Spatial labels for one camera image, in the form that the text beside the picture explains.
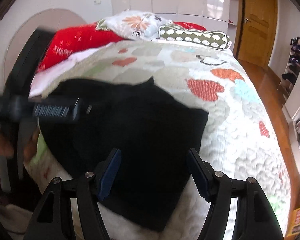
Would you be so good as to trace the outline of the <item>beige round headboard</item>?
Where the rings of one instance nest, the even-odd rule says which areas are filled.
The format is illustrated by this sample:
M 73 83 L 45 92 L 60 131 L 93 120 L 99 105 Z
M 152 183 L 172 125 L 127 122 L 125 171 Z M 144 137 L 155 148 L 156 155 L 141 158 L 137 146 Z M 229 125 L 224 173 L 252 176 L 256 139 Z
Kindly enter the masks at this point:
M 68 9 L 48 9 L 30 17 L 8 44 L 3 61 L 4 80 L 8 78 L 19 54 L 28 43 L 30 47 L 37 49 L 38 58 L 41 59 L 56 31 L 86 23 L 81 16 Z

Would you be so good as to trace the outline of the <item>yellow orange floor mat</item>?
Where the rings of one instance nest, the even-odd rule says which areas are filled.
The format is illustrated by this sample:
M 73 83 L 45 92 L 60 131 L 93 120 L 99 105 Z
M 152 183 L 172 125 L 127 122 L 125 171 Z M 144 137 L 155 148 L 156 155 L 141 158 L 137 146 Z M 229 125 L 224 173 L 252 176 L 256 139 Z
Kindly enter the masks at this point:
M 300 206 L 293 210 L 292 220 L 290 221 L 287 229 L 285 239 L 296 239 L 300 233 Z

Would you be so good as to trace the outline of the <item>white glossy wardrobe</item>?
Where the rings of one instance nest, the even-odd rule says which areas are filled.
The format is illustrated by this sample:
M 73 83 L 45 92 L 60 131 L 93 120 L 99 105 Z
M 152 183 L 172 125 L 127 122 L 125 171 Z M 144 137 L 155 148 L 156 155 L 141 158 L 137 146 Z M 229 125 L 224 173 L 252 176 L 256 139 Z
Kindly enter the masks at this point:
M 126 9 L 150 11 L 177 22 L 196 23 L 208 30 L 235 35 L 238 0 L 111 0 L 113 13 Z

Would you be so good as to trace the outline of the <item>heart patterned quilt bedspread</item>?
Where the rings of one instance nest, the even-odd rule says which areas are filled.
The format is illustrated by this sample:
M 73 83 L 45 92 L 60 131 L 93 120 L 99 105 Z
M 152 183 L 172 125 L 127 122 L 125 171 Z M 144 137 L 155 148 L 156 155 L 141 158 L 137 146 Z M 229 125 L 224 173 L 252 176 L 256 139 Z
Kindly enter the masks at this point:
M 121 41 L 103 48 L 55 79 L 81 77 L 110 83 L 154 83 L 209 118 L 199 155 L 235 179 L 255 177 L 274 209 L 283 234 L 290 210 L 290 181 L 274 128 L 258 93 L 230 49 L 215 50 L 187 42 Z M 53 177 L 71 179 L 39 136 L 37 155 L 26 165 L 41 193 Z M 195 239 L 209 208 L 192 178 L 162 232 L 142 228 L 100 206 L 112 239 Z

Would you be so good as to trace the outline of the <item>pink bed sheet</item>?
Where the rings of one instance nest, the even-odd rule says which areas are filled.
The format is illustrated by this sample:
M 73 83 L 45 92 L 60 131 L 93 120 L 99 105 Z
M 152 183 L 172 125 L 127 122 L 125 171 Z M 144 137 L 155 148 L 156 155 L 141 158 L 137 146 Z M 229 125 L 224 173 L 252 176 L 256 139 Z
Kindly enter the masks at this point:
M 110 42 L 109 44 L 99 48 L 90 48 L 84 51 L 73 53 L 66 60 L 50 67 L 47 70 L 35 74 L 31 83 L 29 98 L 39 96 L 55 79 L 69 71 L 75 66 L 75 64 L 93 55 L 93 53 L 111 46 L 112 44 L 114 43 Z

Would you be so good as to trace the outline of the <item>red happy bolster pillow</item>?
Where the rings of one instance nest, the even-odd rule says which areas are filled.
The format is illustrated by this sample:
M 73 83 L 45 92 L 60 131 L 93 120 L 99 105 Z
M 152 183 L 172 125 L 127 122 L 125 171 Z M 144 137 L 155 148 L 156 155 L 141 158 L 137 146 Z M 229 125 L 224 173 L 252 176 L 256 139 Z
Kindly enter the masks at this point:
M 98 48 L 124 39 L 111 30 L 97 30 L 96 26 L 97 24 L 93 23 L 57 31 L 38 64 L 36 72 L 39 73 L 53 67 L 69 58 L 73 53 Z

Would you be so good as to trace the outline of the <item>beige shelf unit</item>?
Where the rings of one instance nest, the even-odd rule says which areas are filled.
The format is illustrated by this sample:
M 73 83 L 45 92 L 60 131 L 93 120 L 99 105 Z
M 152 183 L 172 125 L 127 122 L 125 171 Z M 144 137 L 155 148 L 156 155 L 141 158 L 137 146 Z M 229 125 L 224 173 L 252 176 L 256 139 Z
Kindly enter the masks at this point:
M 299 183 L 296 204 L 300 205 L 300 36 L 290 40 L 289 57 L 281 74 L 279 89 L 285 99 L 282 111 L 288 122 L 296 181 Z

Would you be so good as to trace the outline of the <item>black pants with white logo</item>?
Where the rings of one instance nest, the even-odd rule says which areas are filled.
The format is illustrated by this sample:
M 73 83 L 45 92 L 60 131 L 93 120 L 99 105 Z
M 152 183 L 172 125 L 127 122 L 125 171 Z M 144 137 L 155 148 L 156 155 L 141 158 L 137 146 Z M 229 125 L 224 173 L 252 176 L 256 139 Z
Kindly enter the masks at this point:
M 56 160 L 78 178 L 120 150 L 118 171 L 100 202 L 133 223 L 162 231 L 190 177 L 187 152 L 200 148 L 209 114 L 183 105 L 153 79 L 138 85 L 71 79 L 52 96 L 83 100 L 77 121 L 39 123 Z

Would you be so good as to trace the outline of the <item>white floral pillow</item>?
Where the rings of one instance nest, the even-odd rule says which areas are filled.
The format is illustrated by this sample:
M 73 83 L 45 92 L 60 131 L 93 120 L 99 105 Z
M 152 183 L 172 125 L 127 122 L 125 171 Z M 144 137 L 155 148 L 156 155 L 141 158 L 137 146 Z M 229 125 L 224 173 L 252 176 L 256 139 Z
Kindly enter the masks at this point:
M 173 23 L 152 12 L 126 10 L 98 21 L 96 30 L 108 30 L 128 40 L 152 40 L 159 38 L 159 28 Z

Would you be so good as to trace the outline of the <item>brown wooden door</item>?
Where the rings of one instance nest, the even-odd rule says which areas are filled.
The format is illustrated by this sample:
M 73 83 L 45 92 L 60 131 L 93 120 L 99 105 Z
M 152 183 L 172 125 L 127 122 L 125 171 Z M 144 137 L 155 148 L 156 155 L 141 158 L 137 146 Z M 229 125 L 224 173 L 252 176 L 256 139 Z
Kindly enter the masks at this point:
M 238 60 L 268 68 L 277 28 L 277 0 L 238 0 L 234 54 Z

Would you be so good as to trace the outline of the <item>olive white patterned bolster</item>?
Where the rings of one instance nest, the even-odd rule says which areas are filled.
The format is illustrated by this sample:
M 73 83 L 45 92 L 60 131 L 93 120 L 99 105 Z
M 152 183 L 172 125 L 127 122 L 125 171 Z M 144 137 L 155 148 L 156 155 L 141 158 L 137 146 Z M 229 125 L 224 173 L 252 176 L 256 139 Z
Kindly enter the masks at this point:
M 232 44 L 230 36 L 223 31 L 187 29 L 178 24 L 160 26 L 159 38 L 166 41 L 184 41 L 201 44 L 217 50 L 226 50 Z

